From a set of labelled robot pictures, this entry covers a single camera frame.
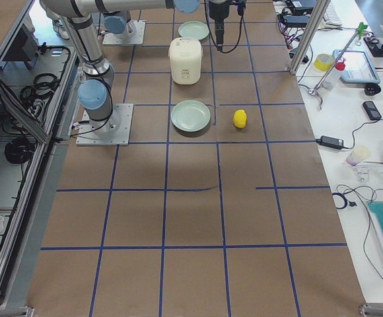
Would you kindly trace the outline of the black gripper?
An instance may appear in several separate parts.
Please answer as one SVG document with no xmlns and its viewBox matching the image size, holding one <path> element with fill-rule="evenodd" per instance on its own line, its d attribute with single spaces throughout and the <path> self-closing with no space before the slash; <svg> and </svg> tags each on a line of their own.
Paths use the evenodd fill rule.
<svg viewBox="0 0 383 317">
<path fill-rule="evenodd" d="M 215 21 L 215 40 L 217 50 L 223 49 L 224 19 L 228 17 L 227 0 L 209 0 L 209 16 Z"/>
</svg>

